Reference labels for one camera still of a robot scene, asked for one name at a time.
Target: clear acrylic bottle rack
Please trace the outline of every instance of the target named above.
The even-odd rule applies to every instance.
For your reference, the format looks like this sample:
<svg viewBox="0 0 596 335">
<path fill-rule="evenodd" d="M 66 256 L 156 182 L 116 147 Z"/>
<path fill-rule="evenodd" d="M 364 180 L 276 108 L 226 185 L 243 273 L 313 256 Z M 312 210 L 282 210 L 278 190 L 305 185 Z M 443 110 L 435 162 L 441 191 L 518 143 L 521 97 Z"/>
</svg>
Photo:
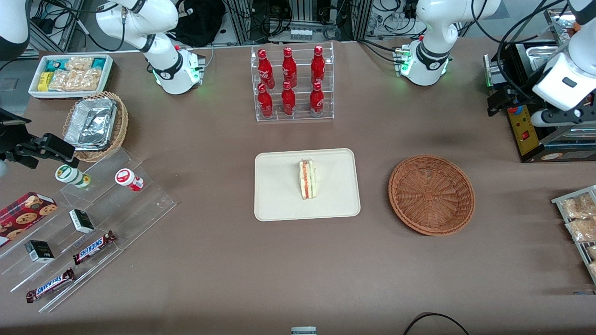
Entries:
<svg viewBox="0 0 596 335">
<path fill-rule="evenodd" d="M 320 117 L 313 117 L 311 115 L 311 62 L 314 56 L 315 46 L 323 47 L 323 58 L 325 59 L 325 80 L 322 82 L 322 91 L 325 95 L 323 101 L 324 107 Z M 296 94 L 296 112 L 293 116 L 287 116 L 283 111 L 283 104 L 281 101 L 281 93 L 283 91 L 282 83 L 284 82 L 284 75 L 281 69 L 281 64 L 284 61 L 284 47 L 290 46 L 292 54 L 296 60 L 298 85 L 294 88 Z M 273 117 L 266 119 L 260 112 L 259 101 L 257 96 L 259 94 L 257 85 L 260 83 L 259 77 L 259 57 L 257 51 L 264 49 L 267 52 L 267 58 L 273 66 L 273 77 L 275 79 L 275 87 L 269 90 L 271 98 L 273 99 Z M 260 45 L 254 46 L 251 49 L 250 68 L 253 79 L 253 95 L 254 95 L 254 110 L 258 122 L 274 122 L 274 121 L 317 121 L 333 119 L 335 116 L 335 101 L 334 101 L 334 54 L 333 44 L 328 43 L 306 43 L 295 45 Z"/>
</svg>

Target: acrylic display stand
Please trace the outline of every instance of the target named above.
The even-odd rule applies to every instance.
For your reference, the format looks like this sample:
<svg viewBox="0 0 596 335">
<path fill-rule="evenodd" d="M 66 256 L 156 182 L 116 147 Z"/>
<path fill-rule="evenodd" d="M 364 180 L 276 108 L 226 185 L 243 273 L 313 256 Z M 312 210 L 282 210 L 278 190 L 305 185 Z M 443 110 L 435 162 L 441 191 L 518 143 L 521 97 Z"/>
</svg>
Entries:
<svg viewBox="0 0 596 335">
<path fill-rule="evenodd" d="M 116 172 L 128 168 L 144 180 L 144 187 L 134 192 L 117 185 Z M 98 271 L 118 257 L 139 236 L 169 212 L 176 203 L 145 173 L 141 161 L 120 148 L 85 171 L 91 176 L 86 188 L 65 186 L 53 196 L 58 205 L 45 221 L 19 235 L 18 240 L 6 245 L 0 255 L 1 280 L 9 283 L 12 292 L 22 295 L 73 268 L 76 280 L 63 284 L 58 290 L 43 295 L 31 305 L 39 312 L 49 312 L 85 284 Z M 95 231 L 84 234 L 76 231 L 69 212 L 77 208 L 89 215 Z M 112 230 L 116 241 L 75 265 L 72 258 L 88 245 Z M 55 259 L 50 263 L 34 263 L 24 244 L 29 240 L 46 241 Z"/>
<path fill-rule="evenodd" d="M 315 46 L 323 47 L 323 58 L 325 59 L 325 79 L 322 82 L 323 94 L 323 112 L 320 117 L 313 117 L 311 115 L 311 62 L 314 56 Z M 296 112 L 293 116 L 287 116 L 283 111 L 283 104 L 281 101 L 281 93 L 283 91 L 282 83 L 284 82 L 284 75 L 281 64 L 284 61 L 284 46 L 283 45 L 261 45 L 254 46 L 251 50 L 251 73 L 253 78 L 253 95 L 254 95 L 254 110 L 258 122 L 274 122 L 274 121 L 316 121 L 333 119 L 335 116 L 335 101 L 334 101 L 334 69 L 335 62 L 333 54 L 332 43 L 319 44 L 299 44 L 292 45 L 292 54 L 296 60 L 298 85 L 293 88 L 296 94 Z M 260 112 L 259 101 L 257 100 L 258 90 L 257 85 L 260 83 L 259 77 L 259 57 L 257 51 L 264 49 L 267 52 L 267 58 L 273 66 L 273 77 L 275 79 L 275 88 L 269 90 L 271 98 L 273 99 L 273 117 L 266 119 Z"/>
<path fill-rule="evenodd" d="M 575 191 L 573 193 L 569 193 L 566 194 L 562 197 L 558 197 L 555 199 L 552 199 L 551 202 L 557 205 L 557 208 L 559 210 L 559 212 L 561 213 L 561 216 L 563 217 L 563 220 L 565 221 L 565 227 L 567 228 L 567 230 L 569 230 L 569 233 L 571 233 L 571 235 L 573 236 L 573 233 L 571 232 L 571 230 L 569 229 L 569 223 L 572 221 L 572 219 L 570 219 L 567 215 L 567 213 L 565 212 L 565 210 L 562 207 L 562 201 L 565 199 L 569 199 L 569 198 L 574 198 L 577 196 L 580 196 L 584 193 L 588 193 L 590 195 L 590 197 L 592 198 L 592 201 L 594 203 L 596 203 L 596 185 L 595 186 L 590 186 L 587 188 L 584 188 L 582 190 L 579 191 Z M 588 253 L 588 248 L 595 245 L 596 242 L 577 242 L 575 240 L 573 240 L 573 242 L 575 243 L 575 246 L 578 248 L 579 250 L 579 254 L 582 256 L 582 260 L 583 263 L 586 265 L 586 268 L 588 267 L 588 264 L 590 264 L 591 262 L 595 261 L 594 259 L 592 259 L 592 257 L 590 257 L 590 254 Z M 592 273 L 592 271 L 589 270 L 588 268 L 588 273 L 590 273 L 590 277 L 592 277 L 592 282 L 594 282 L 594 284 L 596 284 L 596 275 L 594 275 Z"/>
</svg>

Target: sandwich slice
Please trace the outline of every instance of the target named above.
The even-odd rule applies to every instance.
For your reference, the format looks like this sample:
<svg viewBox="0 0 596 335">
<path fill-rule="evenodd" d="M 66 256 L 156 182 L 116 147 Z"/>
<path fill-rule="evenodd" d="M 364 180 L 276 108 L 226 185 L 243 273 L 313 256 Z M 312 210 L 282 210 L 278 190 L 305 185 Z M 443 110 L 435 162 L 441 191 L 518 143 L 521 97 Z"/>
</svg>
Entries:
<svg viewBox="0 0 596 335">
<path fill-rule="evenodd" d="M 316 179 L 315 162 L 312 160 L 302 160 L 300 163 L 300 190 L 302 199 L 312 199 L 316 197 Z"/>
</svg>

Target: black bag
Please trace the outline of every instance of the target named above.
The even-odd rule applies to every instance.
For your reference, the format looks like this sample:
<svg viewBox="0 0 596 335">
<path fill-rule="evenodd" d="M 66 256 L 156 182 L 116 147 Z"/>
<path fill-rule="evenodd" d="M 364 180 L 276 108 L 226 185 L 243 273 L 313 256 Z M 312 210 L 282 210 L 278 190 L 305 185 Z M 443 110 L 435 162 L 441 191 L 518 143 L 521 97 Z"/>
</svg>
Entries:
<svg viewBox="0 0 596 335">
<path fill-rule="evenodd" d="M 178 25 L 169 37 L 194 48 L 213 42 L 225 14 L 222 0 L 179 0 L 176 8 Z"/>
</svg>

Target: white box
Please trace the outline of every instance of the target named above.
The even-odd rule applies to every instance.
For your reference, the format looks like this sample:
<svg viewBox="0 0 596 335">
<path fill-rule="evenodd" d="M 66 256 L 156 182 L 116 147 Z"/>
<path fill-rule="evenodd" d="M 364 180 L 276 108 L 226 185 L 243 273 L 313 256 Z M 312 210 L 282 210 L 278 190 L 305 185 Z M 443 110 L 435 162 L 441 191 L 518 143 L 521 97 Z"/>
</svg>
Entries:
<svg viewBox="0 0 596 335">
<path fill-rule="evenodd" d="M 45 71 L 47 63 L 52 60 L 63 60 L 65 58 L 70 58 L 70 57 L 105 58 L 104 68 L 101 71 L 100 82 L 97 85 L 97 89 L 95 91 L 70 91 L 70 92 L 38 91 L 39 78 L 41 77 L 41 74 Z M 29 85 L 29 94 L 32 97 L 35 97 L 37 99 L 68 99 L 68 98 L 82 98 L 82 97 L 86 97 L 88 95 L 92 95 L 95 93 L 103 92 L 105 85 L 107 84 L 108 77 L 110 75 L 112 63 L 113 63 L 112 58 L 106 54 L 60 54 L 60 55 L 43 56 L 39 60 L 38 68 L 37 68 L 37 70 L 35 70 L 35 75 L 33 76 L 33 79 L 31 80 L 31 85 Z"/>
</svg>

